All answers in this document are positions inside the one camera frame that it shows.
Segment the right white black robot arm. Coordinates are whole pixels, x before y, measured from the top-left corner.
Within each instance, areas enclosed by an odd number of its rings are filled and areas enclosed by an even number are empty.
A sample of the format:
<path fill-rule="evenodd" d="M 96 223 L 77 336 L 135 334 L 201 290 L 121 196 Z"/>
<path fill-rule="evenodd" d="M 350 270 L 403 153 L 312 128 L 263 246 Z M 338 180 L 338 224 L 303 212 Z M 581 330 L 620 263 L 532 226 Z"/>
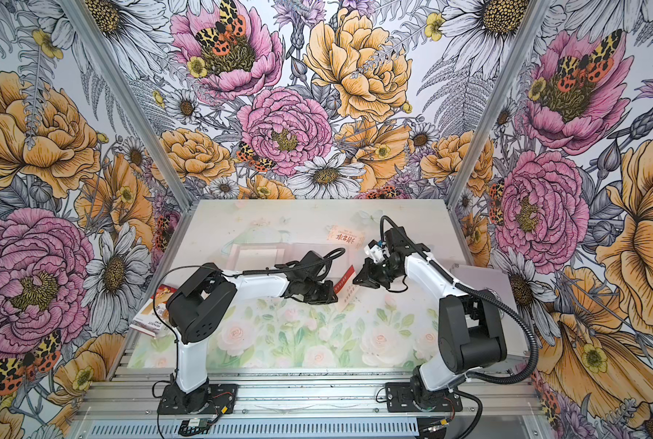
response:
<path fill-rule="evenodd" d="M 396 281 L 409 280 L 438 300 L 438 352 L 410 379 L 412 403 L 419 409 L 429 411 L 443 404 L 470 371 L 507 359 L 500 312 L 490 302 L 493 294 L 473 294 L 402 227 L 382 230 L 380 239 L 371 241 L 365 252 L 355 285 L 390 290 Z"/>

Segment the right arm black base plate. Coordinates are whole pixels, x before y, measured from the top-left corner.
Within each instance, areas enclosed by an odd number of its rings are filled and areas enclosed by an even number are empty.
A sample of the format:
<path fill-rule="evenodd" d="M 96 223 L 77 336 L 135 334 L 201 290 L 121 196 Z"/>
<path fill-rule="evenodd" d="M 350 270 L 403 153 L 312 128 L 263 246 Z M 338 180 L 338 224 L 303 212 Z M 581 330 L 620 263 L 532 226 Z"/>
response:
<path fill-rule="evenodd" d="M 447 389 L 428 391 L 422 384 L 388 382 L 385 393 L 389 413 L 458 413 L 463 410 L 460 398 Z"/>

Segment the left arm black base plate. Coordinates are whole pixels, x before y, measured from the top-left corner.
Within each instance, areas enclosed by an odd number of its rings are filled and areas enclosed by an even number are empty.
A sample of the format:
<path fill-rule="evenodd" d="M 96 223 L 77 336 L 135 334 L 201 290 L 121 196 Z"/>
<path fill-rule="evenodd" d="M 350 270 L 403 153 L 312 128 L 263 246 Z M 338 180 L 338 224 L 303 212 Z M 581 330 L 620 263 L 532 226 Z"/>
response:
<path fill-rule="evenodd" d="M 190 393 L 173 383 L 165 387 L 160 398 L 160 415 L 219 415 L 233 413 L 239 386 L 206 382 Z"/>

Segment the red and pink card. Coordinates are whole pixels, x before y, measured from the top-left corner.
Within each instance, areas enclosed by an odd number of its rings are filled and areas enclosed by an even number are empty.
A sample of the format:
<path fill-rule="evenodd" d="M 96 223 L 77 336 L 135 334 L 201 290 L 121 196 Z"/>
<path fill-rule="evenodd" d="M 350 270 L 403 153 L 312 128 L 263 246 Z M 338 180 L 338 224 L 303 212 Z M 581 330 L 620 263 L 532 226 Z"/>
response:
<path fill-rule="evenodd" d="M 357 286 L 354 284 L 355 276 L 355 267 L 350 265 L 342 278 L 335 284 L 334 291 L 337 295 L 337 303 L 343 307 L 349 304 L 357 291 Z"/>

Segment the aluminium front rail frame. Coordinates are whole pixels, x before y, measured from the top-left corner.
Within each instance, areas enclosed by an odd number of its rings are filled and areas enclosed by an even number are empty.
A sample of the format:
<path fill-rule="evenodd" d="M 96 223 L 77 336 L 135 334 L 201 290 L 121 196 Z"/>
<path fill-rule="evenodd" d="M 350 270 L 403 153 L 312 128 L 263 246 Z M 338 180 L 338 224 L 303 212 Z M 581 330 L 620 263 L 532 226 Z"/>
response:
<path fill-rule="evenodd" d="M 92 385 L 68 433 L 70 438 L 176 438 L 182 415 L 158 415 L 169 369 L 120 367 Z M 418 438 L 445 412 L 391 413 L 388 382 L 408 382 L 404 369 L 215 369 L 214 384 L 235 384 L 236 402 L 209 438 Z M 463 400 L 443 429 L 447 438 L 479 421 L 474 438 L 551 438 L 554 433 L 528 383 L 468 382 L 461 387 L 483 402 Z"/>

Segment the pale card red characters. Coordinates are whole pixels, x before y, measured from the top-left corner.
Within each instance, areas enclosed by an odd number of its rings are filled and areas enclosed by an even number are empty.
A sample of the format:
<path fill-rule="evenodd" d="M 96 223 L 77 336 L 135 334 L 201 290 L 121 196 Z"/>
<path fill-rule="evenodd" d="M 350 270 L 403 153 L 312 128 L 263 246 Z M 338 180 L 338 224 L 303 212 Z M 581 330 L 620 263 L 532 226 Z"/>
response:
<path fill-rule="evenodd" d="M 340 243 L 342 245 L 360 248 L 364 244 L 365 234 L 357 230 L 350 230 L 334 225 L 329 230 L 326 240 L 329 243 Z"/>

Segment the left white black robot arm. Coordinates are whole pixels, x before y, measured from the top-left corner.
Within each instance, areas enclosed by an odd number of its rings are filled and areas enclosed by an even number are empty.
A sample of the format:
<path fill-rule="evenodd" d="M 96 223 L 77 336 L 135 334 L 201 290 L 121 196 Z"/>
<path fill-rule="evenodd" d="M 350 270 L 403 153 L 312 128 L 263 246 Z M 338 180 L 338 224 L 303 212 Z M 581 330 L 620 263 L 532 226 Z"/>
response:
<path fill-rule="evenodd" d="M 310 251 L 300 261 L 240 272 L 223 271 L 214 263 L 198 265 L 166 301 L 166 325 L 176 337 L 176 370 L 161 396 L 159 413 L 208 413 L 220 398 L 235 396 L 234 387 L 212 385 L 207 376 L 209 337 L 232 303 L 280 298 L 331 305 L 337 293 L 327 276 L 333 262 L 345 253 L 344 248 L 324 256 Z"/>

